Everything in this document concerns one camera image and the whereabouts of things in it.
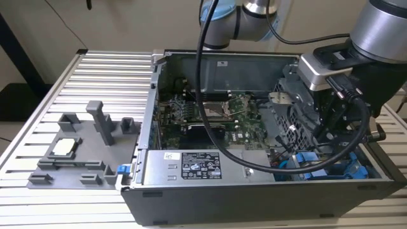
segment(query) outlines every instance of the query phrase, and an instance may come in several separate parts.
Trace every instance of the wire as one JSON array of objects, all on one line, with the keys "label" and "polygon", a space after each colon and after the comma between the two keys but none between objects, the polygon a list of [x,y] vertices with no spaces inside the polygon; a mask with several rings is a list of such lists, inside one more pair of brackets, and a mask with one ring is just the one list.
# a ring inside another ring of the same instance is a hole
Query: wire
[{"label": "wire", "polygon": [[266,145],[269,148],[274,148],[274,149],[277,149],[277,148],[285,148],[285,146],[269,146],[269,145]]},{"label": "wire", "polygon": [[402,111],[403,106],[405,106],[405,103],[402,103],[402,104],[399,105],[399,108],[398,108],[397,111],[395,111],[397,114]]},{"label": "wire", "polygon": [[175,105],[178,105],[179,110],[181,110],[181,117],[178,119],[181,119],[185,116],[183,107],[178,102],[162,102],[162,104],[175,104]]},{"label": "wire", "polygon": [[199,20],[199,26],[202,25],[202,10],[203,10],[203,3],[205,0],[199,3],[199,14],[198,14],[198,20]]},{"label": "wire", "polygon": [[333,145],[333,144],[331,143],[322,143],[322,144],[317,145],[317,147],[315,146],[309,147],[307,150],[315,150],[318,147],[330,146],[330,145]]},{"label": "wire", "polygon": [[83,43],[82,39],[79,38],[79,36],[76,35],[76,33],[74,32],[74,30],[70,28],[70,26],[67,25],[63,17],[59,15],[59,13],[56,12],[55,8],[52,7],[51,3],[48,2],[48,0],[44,0],[46,3],[48,4],[48,6],[51,7],[51,9],[54,10],[54,12],[56,13],[58,17],[60,18],[63,24],[66,25],[67,29],[72,32],[72,34],[75,35],[75,37],[78,38],[78,40],[82,42],[83,46],[86,47],[86,49],[88,49],[88,46]]},{"label": "wire", "polygon": [[311,144],[314,146],[314,149],[317,149],[318,152],[323,153],[323,150],[321,149],[319,145],[314,141],[314,134],[311,134],[311,140],[310,141],[311,141]]},{"label": "wire", "polygon": [[273,34],[275,35],[277,39],[286,43],[286,44],[291,44],[291,45],[298,45],[298,44],[309,44],[309,43],[314,43],[314,42],[322,42],[322,41],[326,41],[326,40],[331,40],[331,39],[337,39],[337,38],[346,38],[346,37],[350,37],[350,34],[349,33],[342,33],[342,34],[337,34],[337,35],[330,35],[330,36],[326,36],[326,37],[319,37],[319,38],[314,38],[314,39],[310,39],[310,40],[303,40],[303,41],[289,41],[286,40],[279,34],[278,32],[275,31],[274,27],[273,27],[273,24],[271,24],[271,19],[270,19],[270,1],[267,3],[267,7],[266,7],[266,18],[267,18],[267,24],[269,24],[269,27],[270,27],[270,30],[273,32]]},{"label": "wire", "polygon": [[0,137],[0,140],[7,141],[7,142],[12,142],[10,139]]},{"label": "wire", "polygon": [[271,163],[275,163],[275,162],[278,161],[279,157],[281,157],[286,152],[287,152],[287,150],[285,150],[283,152],[281,152],[281,153],[275,156],[275,158],[274,158],[274,160],[271,161]]},{"label": "wire", "polygon": [[205,49],[203,45],[205,45],[205,39],[206,39],[206,35],[207,35],[207,32],[209,32],[209,27],[210,27],[210,23],[211,23],[211,20],[213,20],[213,16],[214,16],[214,12],[215,12],[215,8],[217,8],[218,3],[219,3],[219,0],[213,0],[210,10],[209,10],[209,15],[206,17],[205,24],[203,24],[203,27],[202,27],[202,33],[201,33],[201,36],[199,36],[199,42],[198,42],[198,48],[197,48],[197,63],[195,63],[197,64],[197,66],[195,66],[197,104],[198,104],[198,109],[199,109],[202,119],[203,119],[203,125],[205,125],[205,128],[207,130],[209,136],[210,136],[210,138],[214,142],[214,145],[218,147],[219,151],[223,153],[223,155],[230,160],[233,160],[239,165],[242,165],[247,168],[251,168],[254,170],[267,172],[267,173],[277,173],[277,174],[302,174],[302,173],[310,173],[310,172],[318,171],[318,170],[323,169],[325,167],[335,164],[351,151],[354,151],[354,149],[358,147],[358,144],[362,142],[363,137],[365,137],[366,132],[367,132],[369,121],[370,121],[369,107],[367,107],[365,101],[359,97],[357,97],[357,98],[354,98],[354,100],[351,100],[351,103],[361,110],[361,114],[362,114],[361,127],[357,131],[357,134],[355,134],[351,142],[345,147],[345,149],[338,154],[335,154],[330,159],[322,161],[321,163],[318,163],[315,165],[309,165],[309,166],[305,166],[305,167],[301,167],[301,168],[279,169],[279,168],[275,168],[275,167],[267,167],[267,166],[258,165],[258,164],[251,163],[249,161],[245,161],[239,157],[237,157],[226,149],[226,147],[222,145],[222,143],[218,140],[217,135],[213,131],[211,124],[210,124],[210,121],[209,121],[209,117],[206,116],[206,112],[205,112],[205,103],[203,103],[203,95],[202,95],[201,72],[202,72],[202,58],[203,58],[203,49]]}]

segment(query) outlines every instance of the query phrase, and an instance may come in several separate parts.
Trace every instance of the aluminum extrusion table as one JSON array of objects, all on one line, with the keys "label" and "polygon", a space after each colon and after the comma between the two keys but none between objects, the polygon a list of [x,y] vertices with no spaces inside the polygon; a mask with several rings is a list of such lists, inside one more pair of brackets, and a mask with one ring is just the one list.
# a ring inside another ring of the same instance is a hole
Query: aluminum extrusion table
[{"label": "aluminum extrusion table", "polygon": [[[103,111],[113,120],[133,117],[142,122],[151,74],[151,53],[88,51],[75,56],[0,156],[0,226],[142,228],[117,190],[42,190],[27,189],[26,185],[59,131],[56,122],[62,113],[76,112],[79,119],[91,120],[86,105],[90,100],[102,100]],[[378,122],[387,132],[381,146],[407,176],[407,125],[389,106]],[[387,199],[367,201],[339,219],[186,225],[185,228],[406,229],[407,188]]]}]

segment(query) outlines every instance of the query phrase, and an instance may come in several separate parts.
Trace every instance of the circuit board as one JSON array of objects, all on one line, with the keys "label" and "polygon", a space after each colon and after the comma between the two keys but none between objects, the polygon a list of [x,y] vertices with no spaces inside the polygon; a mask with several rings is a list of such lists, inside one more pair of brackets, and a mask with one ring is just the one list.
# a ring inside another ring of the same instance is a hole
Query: circuit board
[{"label": "circuit board", "polygon": [[[226,148],[270,149],[257,102],[247,94],[231,94],[226,102],[206,102],[213,131]],[[202,123],[198,105],[181,95],[161,103],[162,149],[217,149]]]}]

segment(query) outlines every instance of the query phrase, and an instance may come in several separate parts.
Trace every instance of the computer chassis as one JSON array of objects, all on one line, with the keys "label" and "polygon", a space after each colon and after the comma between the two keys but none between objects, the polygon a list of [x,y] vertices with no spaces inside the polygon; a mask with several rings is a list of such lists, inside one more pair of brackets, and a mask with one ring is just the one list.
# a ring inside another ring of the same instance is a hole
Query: computer chassis
[{"label": "computer chassis", "polygon": [[[234,163],[207,142],[194,108],[186,111],[194,104],[195,52],[167,50],[161,57],[137,162],[125,165],[122,178],[122,196],[141,225],[338,218],[406,186],[378,143],[361,144],[334,168],[310,174],[282,176]],[[237,156],[265,166],[306,166],[341,148],[313,148],[318,113],[295,71],[298,59],[281,53],[203,55],[213,128]]]}]

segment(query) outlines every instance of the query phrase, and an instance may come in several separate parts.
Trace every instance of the sticker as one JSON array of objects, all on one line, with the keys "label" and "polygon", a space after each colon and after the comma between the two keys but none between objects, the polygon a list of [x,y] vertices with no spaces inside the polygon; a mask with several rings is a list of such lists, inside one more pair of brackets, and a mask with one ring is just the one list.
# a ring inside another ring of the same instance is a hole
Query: sticker
[{"label": "sticker", "polygon": [[183,153],[183,179],[222,179],[219,153]]},{"label": "sticker", "polygon": [[295,125],[291,125],[291,126],[289,127],[289,129],[290,129],[293,132],[295,132],[295,131],[298,130],[298,128],[295,127]]},{"label": "sticker", "polygon": [[227,61],[218,61],[218,67],[227,67],[229,62]]},{"label": "sticker", "polygon": [[181,153],[171,153],[171,152],[165,153],[165,160],[179,160],[179,158],[181,158]]}]

